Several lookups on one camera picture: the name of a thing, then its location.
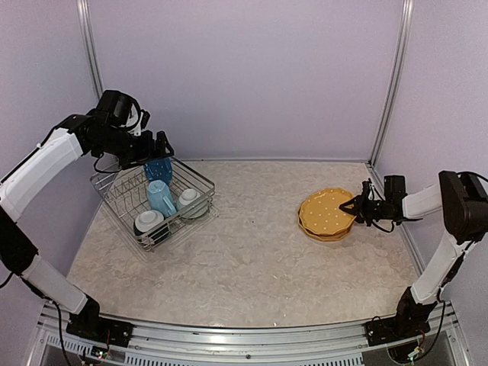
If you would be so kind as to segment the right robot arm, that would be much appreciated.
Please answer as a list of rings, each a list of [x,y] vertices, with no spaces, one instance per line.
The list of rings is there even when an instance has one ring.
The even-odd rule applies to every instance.
[[[395,337],[404,339],[426,322],[465,256],[487,234],[486,182],[476,172],[444,170],[436,184],[408,194],[404,176],[387,175],[383,194],[376,192],[372,181],[363,181],[361,193],[340,204],[340,210],[357,223],[373,227],[381,220],[399,226],[442,212],[444,232],[438,247],[420,277],[405,290],[390,321]]]

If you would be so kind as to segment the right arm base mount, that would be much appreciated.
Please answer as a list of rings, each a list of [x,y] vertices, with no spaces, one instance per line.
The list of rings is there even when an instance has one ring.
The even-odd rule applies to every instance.
[[[429,332],[428,318],[436,305],[436,301],[430,304],[415,302],[411,287],[408,287],[397,304],[394,316],[376,316],[364,324],[368,345],[383,345]]]

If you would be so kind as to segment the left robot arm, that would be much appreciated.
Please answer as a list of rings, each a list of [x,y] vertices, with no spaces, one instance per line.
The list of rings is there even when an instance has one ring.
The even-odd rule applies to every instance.
[[[126,114],[92,110],[73,114],[57,124],[23,161],[1,181],[1,261],[40,297],[69,312],[90,339],[107,331],[97,300],[74,285],[59,268],[43,258],[21,224],[40,211],[41,197],[64,170],[82,157],[110,154],[122,169],[172,156],[164,132],[134,135]]]

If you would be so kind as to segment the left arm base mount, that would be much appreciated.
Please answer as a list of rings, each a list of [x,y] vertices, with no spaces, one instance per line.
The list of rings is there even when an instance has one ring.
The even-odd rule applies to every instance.
[[[133,328],[132,323],[100,316],[99,303],[87,296],[81,311],[69,314],[66,332],[82,339],[127,348]]]

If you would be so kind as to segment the yellow dotted plate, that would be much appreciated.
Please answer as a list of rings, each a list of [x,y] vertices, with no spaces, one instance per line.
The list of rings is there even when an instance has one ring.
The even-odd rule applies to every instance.
[[[339,208],[354,195],[343,188],[325,188],[311,194],[297,211],[301,226],[316,236],[334,236],[348,230],[355,216]]]
[[[346,236],[348,236],[351,232],[351,229],[348,228],[346,230],[341,231],[340,233],[337,233],[335,235],[316,235],[312,233],[310,230],[308,230],[304,225],[300,217],[297,217],[297,222],[298,226],[300,229],[311,239],[318,240],[320,242],[337,242],[339,240],[344,239]]]

